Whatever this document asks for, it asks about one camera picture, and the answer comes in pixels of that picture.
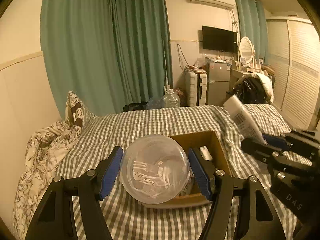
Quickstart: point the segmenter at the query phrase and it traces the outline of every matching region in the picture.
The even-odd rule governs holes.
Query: wall-mounted tv
[[[236,32],[202,26],[202,40],[204,49],[238,53]]]

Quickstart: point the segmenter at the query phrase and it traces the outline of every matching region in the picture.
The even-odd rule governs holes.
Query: teal curtain
[[[125,105],[109,0],[43,0],[41,49],[61,116],[69,90],[97,115]]]
[[[247,36],[256,51],[256,58],[268,62],[267,22],[262,2],[257,0],[236,0],[241,38]]]
[[[165,0],[110,0],[110,3],[126,101],[139,103],[161,97],[164,53],[169,84],[172,85]]]
[[[164,0],[43,0],[41,49],[61,116],[70,90],[96,115],[162,96],[166,15]]]

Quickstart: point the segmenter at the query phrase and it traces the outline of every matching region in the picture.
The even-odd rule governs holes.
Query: white sliding wardrobe door
[[[274,105],[282,108],[289,73],[289,34],[287,21],[267,21],[269,58],[275,69]]]
[[[291,64],[282,111],[307,128],[319,92],[319,36],[312,24],[288,21]]]

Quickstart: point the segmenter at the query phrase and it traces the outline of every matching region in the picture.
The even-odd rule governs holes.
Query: white bottle
[[[163,97],[164,108],[180,107],[180,98],[176,92],[170,88]]]
[[[229,98],[223,106],[229,112],[231,119],[236,123],[240,133],[244,137],[249,137],[267,144],[258,125],[236,95]]]

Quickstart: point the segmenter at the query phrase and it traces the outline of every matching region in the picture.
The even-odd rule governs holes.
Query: wall trim
[[[202,42],[202,41],[196,41],[196,40],[170,40],[171,41],[193,41],[193,42]]]
[[[43,51],[39,51],[39,52],[36,52],[36,53],[32,53],[32,54],[29,54],[29,55],[25,55],[25,56],[18,57],[18,58],[15,58],[13,60],[1,63],[0,64],[0,71],[4,70],[5,68],[8,68],[8,67],[10,67],[10,66],[12,66],[14,64],[17,64],[17,63],[20,63],[22,61],[26,61],[28,59],[32,59],[32,58],[35,58],[35,57],[39,57],[39,56],[43,56]]]
[[[272,20],[286,20],[286,21],[296,21],[296,22],[303,22],[303,23],[312,24],[312,22],[310,20],[303,19],[303,18],[297,18],[297,17],[272,16],[272,17],[267,17],[266,18],[266,21],[272,21]]]

